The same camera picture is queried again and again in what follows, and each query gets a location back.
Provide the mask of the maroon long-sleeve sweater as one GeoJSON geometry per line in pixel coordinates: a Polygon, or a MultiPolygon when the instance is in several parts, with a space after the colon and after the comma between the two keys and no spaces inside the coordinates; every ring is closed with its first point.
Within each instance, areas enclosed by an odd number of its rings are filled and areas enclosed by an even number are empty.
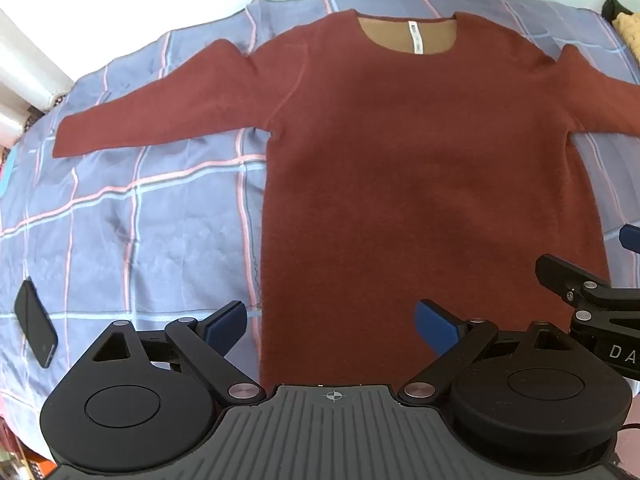
{"type": "Polygon", "coordinates": [[[260,382],[400,385],[430,356],[413,322],[422,299],[504,330],[570,324],[536,259],[608,276],[572,135],[636,136],[639,89],[575,46],[550,58],[476,15],[413,29],[344,11],[251,54],[215,41],[66,117],[53,154],[242,128],[269,136],[260,382]]]}

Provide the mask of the blue plaid bed sheet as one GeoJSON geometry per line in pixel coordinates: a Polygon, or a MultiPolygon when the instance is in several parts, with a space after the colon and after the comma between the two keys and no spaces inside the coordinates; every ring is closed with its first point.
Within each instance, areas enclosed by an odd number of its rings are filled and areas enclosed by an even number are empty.
{"type": "Polygon", "coordinates": [[[600,14],[540,0],[253,0],[230,18],[168,32],[82,77],[23,134],[1,177],[1,414],[24,445],[48,454],[42,404],[115,320],[159,330],[180,316],[204,318],[227,301],[245,301],[250,328],[230,360],[247,375],[258,373],[265,135],[247,130],[56,159],[61,120],[167,75],[217,39],[250,52],[346,9],[413,18],[474,13],[548,54],[572,44],[601,72],[639,78],[638,62],[600,14]],[[36,361],[14,313],[26,278],[58,334],[48,368],[36,361]]]}

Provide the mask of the black smartphone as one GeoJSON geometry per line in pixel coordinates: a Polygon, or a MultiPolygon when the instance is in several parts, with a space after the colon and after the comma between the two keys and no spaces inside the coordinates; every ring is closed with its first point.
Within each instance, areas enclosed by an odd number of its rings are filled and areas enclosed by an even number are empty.
{"type": "Polygon", "coordinates": [[[23,281],[17,292],[14,313],[36,361],[42,368],[48,368],[58,348],[58,334],[30,278],[23,281]]]}

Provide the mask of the beige knitted garment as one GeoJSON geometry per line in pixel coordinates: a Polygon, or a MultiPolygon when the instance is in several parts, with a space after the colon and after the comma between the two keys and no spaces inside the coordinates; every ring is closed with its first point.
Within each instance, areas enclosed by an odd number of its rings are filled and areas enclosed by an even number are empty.
{"type": "Polygon", "coordinates": [[[604,0],[601,15],[613,26],[631,55],[640,62],[640,14],[628,10],[618,0],[604,0]]]}

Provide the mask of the white bedside furniture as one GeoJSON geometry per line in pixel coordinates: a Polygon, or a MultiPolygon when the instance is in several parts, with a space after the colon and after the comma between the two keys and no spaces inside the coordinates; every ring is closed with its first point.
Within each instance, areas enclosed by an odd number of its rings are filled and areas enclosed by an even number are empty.
{"type": "Polygon", "coordinates": [[[12,148],[33,110],[45,113],[74,82],[1,12],[1,146],[12,148]]]}

